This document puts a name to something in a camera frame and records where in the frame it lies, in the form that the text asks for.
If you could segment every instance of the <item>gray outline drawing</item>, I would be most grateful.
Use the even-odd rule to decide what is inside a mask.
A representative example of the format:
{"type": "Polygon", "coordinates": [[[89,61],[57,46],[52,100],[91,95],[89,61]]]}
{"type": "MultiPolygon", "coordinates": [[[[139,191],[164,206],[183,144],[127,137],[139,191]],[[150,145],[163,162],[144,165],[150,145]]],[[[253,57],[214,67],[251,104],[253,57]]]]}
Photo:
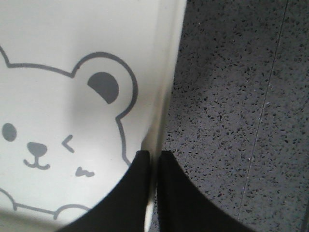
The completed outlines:
{"type": "MultiPolygon", "coordinates": [[[[55,72],[55,73],[59,73],[62,74],[64,76],[70,77],[70,78],[74,78],[76,75],[77,70],[80,68],[80,66],[85,63],[86,61],[93,59],[93,58],[108,58],[111,60],[114,60],[115,62],[119,63],[120,65],[122,65],[126,71],[129,73],[130,77],[131,77],[131,81],[132,81],[132,99],[131,102],[129,104],[129,106],[123,111],[121,112],[119,115],[117,115],[115,117],[119,132],[120,132],[120,137],[121,137],[121,147],[122,147],[122,152],[121,152],[121,157],[124,160],[124,162],[129,166],[131,163],[128,160],[128,158],[126,157],[126,137],[125,137],[125,132],[124,132],[124,128],[122,126],[121,123],[121,119],[126,116],[131,109],[133,108],[134,104],[136,103],[137,100],[137,96],[138,96],[138,84],[137,84],[137,80],[136,77],[133,73],[133,71],[131,70],[131,68],[127,65],[127,63],[125,63],[122,59],[120,59],[119,57],[110,54],[110,53],[106,53],[106,52],[94,52],[91,53],[85,57],[83,57],[73,68],[73,70],[71,72],[67,72],[61,69],[57,69],[51,66],[47,66],[47,65],[41,65],[41,64],[32,64],[32,63],[11,63],[9,61],[8,56],[6,55],[6,53],[4,52],[3,48],[0,46],[0,53],[2,54],[4,61],[6,63],[7,68],[9,69],[13,69],[13,68],[34,68],[34,69],[43,69],[43,70],[47,70],[47,71],[51,71],[51,72],[55,72]]],[[[34,210],[34,211],[38,211],[38,212],[42,212],[42,213],[47,213],[47,214],[51,214],[54,216],[54,219],[57,219],[58,215],[61,213],[61,211],[68,209],[68,208],[80,208],[80,209],[84,209],[84,210],[89,210],[88,207],[83,206],[83,205],[79,205],[79,204],[67,204],[64,206],[61,206],[60,208],[58,208],[56,211],[50,211],[50,210],[45,210],[45,209],[40,209],[40,208],[36,208],[36,207],[32,207],[32,206],[28,206],[28,205],[24,205],[24,204],[20,204],[20,203],[16,203],[15,200],[13,199],[13,197],[6,192],[5,190],[0,188],[0,192],[4,193],[12,202],[13,204],[13,209],[16,211],[18,207],[21,208],[25,208],[25,209],[30,209],[30,210],[34,210]]]]}
{"type": "Polygon", "coordinates": [[[51,215],[54,216],[54,220],[57,220],[59,214],[65,209],[77,208],[77,209],[83,209],[85,211],[90,210],[88,207],[83,206],[81,204],[66,204],[66,205],[59,207],[55,211],[40,209],[40,208],[37,208],[37,207],[32,207],[32,206],[29,206],[29,205],[17,203],[14,200],[14,198],[7,191],[5,191],[2,188],[0,188],[0,192],[4,193],[4,195],[6,195],[10,199],[10,201],[12,202],[12,205],[13,205],[13,210],[17,211],[17,209],[20,207],[20,208],[24,208],[24,209],[30,209],[30,210],[38,211],[38,212],[41,212],[41,213],[51,214],[51,215]]]}
{"type": "Polygon", "coordinates": [[[31,63],[10,63],[8,56],[6,55],[5,51],[3,50],[3,48],[0,46],[0,53],[2,54],[4,61],[6,63],[6,66],[9,69],[12,68],[35,68],[35,69],[43,69],[43,70],[48,70],[51,72],[55,72],[55,73],[59,73],[62,74],[64,76],[70,77],[70,78],[74,78],[75,74],[77,72],[77,70],[80,68],[80,66],[85,63],[87,60],[89,59],[93,59],[93,58],[108,58],[108,59],[112,59],[114,61],[116,61],[117,63],[119,63],[120,65],[122,65],[127,72],[130,74],[131,80],[132,80],[132,84],[133,84],[133,92],[132,92],[132,99],[131,102],[129,104],[129,106],[123,111],[121,112],[119,115],[116,116],[115,120],[118,126],[118,129],[120,131],[120,137],[121,137],[121,143],[122,143],[122,159],[126,162],[126,164],[129,166],[131,163],[128,160],[128,158],[126,157],[126,137],[125,137],[125,132],[121,123],[121,119],[126,116],[131,109],[133,108],[136,100],[137,100],[137,96],[138,96],[138,85],[137,85],[137,80],[136,77],[133,73],[133,71],[130,69],[130,67],[127,65],[127,63],[125,63],[122,59],[120,59],[119,57],[111,54],[111,53],[106,53],[106,52],[95,52],[95,53],[91,53],[85,57],[83,57],[73,68],[72,72],[67,72],[61,69],[57,69],[54,67],[50,67],[50,66],[46,66],[46,65],[41,65],[41,64],[31,64],[31,63]]]}

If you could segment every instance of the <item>bear eye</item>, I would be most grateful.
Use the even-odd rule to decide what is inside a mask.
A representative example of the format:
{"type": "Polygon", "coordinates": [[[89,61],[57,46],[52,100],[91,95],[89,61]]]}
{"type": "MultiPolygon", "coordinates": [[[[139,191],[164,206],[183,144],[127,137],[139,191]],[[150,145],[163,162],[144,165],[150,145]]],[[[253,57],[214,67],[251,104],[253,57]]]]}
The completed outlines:
{"type": "Polygon", "coordinates": [[[16,128],[11,123],[5,123],[2,127],[2,135],[6,141],[12,142],[16,139],[16,128]]]}
{"type": "Polygon", "coordinates": [[[74,153],[74,149],[68,145],[68,142],[73,138],[73,135],[69,135],[63,142],[61,143],[67,150],[74,153]]]}

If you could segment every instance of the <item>cartoon illustration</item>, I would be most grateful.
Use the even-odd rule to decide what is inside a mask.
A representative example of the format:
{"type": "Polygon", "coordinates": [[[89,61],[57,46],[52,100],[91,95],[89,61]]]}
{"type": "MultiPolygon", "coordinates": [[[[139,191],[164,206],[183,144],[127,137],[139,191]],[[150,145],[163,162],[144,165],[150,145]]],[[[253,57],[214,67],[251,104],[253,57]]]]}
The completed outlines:
{"type": "Polygon", "coordinates": [[[136,102],[136,78],[104,52],[70,72],[0,53],[0,210],[68,223],[130,164],[121,119],[136,102]]]}

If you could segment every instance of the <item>speckled floor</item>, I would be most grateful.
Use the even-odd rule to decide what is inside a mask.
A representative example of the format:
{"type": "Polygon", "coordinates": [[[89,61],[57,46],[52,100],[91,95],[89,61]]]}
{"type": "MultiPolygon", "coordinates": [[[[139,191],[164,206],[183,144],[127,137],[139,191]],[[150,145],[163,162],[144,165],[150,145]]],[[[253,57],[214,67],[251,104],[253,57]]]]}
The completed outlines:
{"type": "Polygon", "coordinates": [[[229,215],[306,232],[309,1],[188,1],[166,131],[165,149],[229,215]]]}

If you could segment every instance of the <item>bear face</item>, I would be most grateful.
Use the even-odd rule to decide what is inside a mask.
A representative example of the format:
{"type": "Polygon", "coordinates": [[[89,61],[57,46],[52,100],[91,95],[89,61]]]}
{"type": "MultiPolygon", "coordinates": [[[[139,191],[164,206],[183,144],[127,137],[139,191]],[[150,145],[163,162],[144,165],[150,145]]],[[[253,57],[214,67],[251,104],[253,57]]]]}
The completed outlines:
{"type": "Polygon", "coordinates": [[[0,51],[0,210],[69,223],[130,164],[121,119],[137,98],[134,73],[103,52],[67,72],[0,51]]]}

